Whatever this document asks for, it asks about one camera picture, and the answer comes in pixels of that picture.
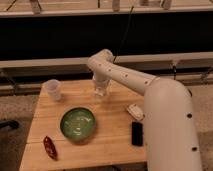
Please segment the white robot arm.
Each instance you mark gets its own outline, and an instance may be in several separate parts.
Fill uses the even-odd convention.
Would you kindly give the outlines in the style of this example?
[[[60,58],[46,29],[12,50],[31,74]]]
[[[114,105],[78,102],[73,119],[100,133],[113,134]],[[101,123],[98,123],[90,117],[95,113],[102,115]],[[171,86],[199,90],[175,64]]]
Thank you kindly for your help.
[[[192,97],[180,82],[118,66],[103,49],[88,59],[96,86],[114,80],[144,97],[148,171],[202,171]]]

